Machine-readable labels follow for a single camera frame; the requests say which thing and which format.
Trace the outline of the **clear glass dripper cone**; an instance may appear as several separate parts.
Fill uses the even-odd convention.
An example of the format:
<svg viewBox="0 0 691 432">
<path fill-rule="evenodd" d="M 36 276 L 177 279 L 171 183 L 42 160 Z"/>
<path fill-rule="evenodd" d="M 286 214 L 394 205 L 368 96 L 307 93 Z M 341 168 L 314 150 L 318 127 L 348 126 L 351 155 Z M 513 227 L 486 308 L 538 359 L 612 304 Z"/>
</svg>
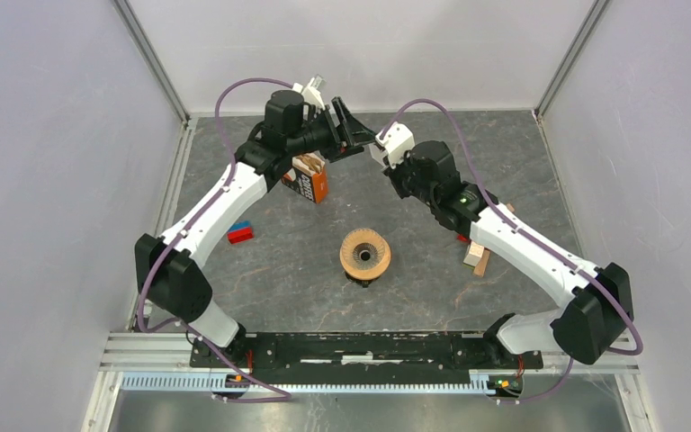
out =
<svg viewBox="0 0 691 432">
<path fill-rule="evenodd" d="M 359 229 L 345 239 L 345 256 L 358 269 L 376 267 L 386 252 L 385 240 L 373 230 Z"/>
</svg>

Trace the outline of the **dark glass carafe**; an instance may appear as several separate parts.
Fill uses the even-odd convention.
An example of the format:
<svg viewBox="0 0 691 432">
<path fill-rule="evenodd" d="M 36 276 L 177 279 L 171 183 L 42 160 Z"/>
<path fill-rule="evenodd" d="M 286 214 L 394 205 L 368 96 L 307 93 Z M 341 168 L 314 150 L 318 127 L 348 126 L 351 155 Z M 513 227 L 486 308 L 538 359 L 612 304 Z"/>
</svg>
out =
<svg viewBox="0 0 691 432">
<path fill-rule="evenodd" d="M 359 278 L 353 277 L 349 274 L 346 274 L 345 276 L 350 282 L 358 284 L 359 286 L 361 286 L 363 288 L 367 288 L 371 284 L 373 284 L 374 282 L 379 280 L 379 277 L 373 278 L 373 279 L 359 279 Z"/>
</svg>

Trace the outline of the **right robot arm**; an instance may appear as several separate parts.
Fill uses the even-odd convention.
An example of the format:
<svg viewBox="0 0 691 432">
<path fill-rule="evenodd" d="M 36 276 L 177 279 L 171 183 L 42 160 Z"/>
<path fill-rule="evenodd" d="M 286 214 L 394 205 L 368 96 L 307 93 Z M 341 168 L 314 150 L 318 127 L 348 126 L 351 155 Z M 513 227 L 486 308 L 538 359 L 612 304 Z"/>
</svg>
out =
<svg viewBox="0 0 691 432">
<path fill-rule="evenodd" d="M 625 269 L 571 254 L 520 221 L 492 194 L 463 182 L 442 141 L 372 145 L 370 153 L 399 197 L 418 198 L 440 225 L 504 258 L 554 301 L 555 310 L 510 313 L 489 327 L 483 353 L 491 365 L 506 367 L 519 354 L 556 350 L 592 365 L 614 350 L 633 321 Z"/>
</svg>

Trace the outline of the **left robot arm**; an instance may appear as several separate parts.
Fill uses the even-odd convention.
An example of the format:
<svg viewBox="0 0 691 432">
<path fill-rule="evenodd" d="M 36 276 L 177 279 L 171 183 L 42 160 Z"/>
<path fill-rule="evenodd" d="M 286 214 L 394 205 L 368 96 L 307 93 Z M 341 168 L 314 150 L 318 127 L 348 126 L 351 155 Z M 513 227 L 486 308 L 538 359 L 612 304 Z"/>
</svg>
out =
<svg viewBox="0 0 691 432">
<path fill-rule="evenodd" d="M 220 180 L 171 228 L 142 235 L 134 246 L 139 297 L 149 300 L 210 340 L 225 366 L 246 357 L 245 329 L 213 299 L 202 268 L 238 218 L 292 169 L 294 158 L 319 153 L 330 162 L 373 143 L 375 133 L 340 97 L 329 104 L 294 90 L 270 96 L 263 120 L 234 152 Z"/>
</svg>

